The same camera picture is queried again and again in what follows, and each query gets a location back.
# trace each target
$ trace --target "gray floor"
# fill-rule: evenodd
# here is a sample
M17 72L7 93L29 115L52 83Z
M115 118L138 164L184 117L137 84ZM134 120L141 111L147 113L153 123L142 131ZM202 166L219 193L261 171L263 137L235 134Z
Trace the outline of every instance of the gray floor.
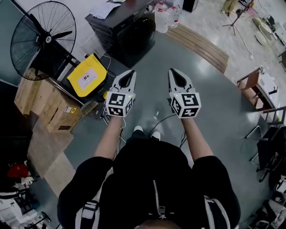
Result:
M200 56L165 35L156 34L156 45L133 68L137 72L136 102L125 119L122 136L127 139L135 125L141 125L148 133L158 122L153 119L157 112L158 120L172 114L167 101L169 68L180 69L188 75L200 93L202 109L195 121L229 172L241 205L240 221L243 221L270 195L267 179L259 183L261 174L257 174L256 167L249 162L256 152L257 142L244 139L258 123L265 131L265 123L236 86ZM74 139L65 150L75 169L92 157L105 127L103 121L95 121L92 117L82 118L75 126ZM177 117L167 119L156 129L161 132L163 141L179 145L183 128ZM191 164L187 144L183 146L183 152Z
M51 219L51 223L46 221L45 223L51 228L56 228L59 225L57 217L58 198L46 180L38 178L37 182L31 185L30 191L35 194L35 198L40 203L40 206L36 208L37 212L45 212Z

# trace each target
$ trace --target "fan guard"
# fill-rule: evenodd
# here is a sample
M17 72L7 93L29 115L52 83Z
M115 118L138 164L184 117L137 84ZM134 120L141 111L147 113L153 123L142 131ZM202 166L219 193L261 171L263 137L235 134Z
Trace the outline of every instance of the fan guard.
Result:
M11 41L11 60L28 80L59 74L70 62L76 40L76 21L70 9L57 1L36 5L19 21Z

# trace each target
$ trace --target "red object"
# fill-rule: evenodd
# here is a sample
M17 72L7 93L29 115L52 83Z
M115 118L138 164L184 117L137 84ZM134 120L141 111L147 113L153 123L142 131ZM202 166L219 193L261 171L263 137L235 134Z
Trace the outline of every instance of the red object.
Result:
M8 177L27 177L28 168L25 164L13 165L7 172Z

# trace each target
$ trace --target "white table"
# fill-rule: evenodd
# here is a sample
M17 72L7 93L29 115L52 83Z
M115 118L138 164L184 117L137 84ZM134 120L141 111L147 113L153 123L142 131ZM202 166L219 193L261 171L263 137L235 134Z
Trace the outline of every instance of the white table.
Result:
M241 82L244 79L247 79L247 83L245 87L242 87ZM260 68L238 80L237 85L254 106L257 105L258 99L261 99L263 107L257 109L258 111L278 108L278 88L270 75L268 73L262 74ZM254 93L250 95L246 92L249 90L253 90Z

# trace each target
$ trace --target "white robot part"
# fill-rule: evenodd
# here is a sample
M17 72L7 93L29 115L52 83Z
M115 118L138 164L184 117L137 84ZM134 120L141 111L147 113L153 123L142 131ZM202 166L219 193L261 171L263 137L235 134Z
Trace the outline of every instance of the white robot part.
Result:
M168 72L171 107L181 119L194 118L201 109L199 93L192 81L177 69Z
M113 81L106 97L106 111L111 116L126 117L134 103L136 72L126 71Z

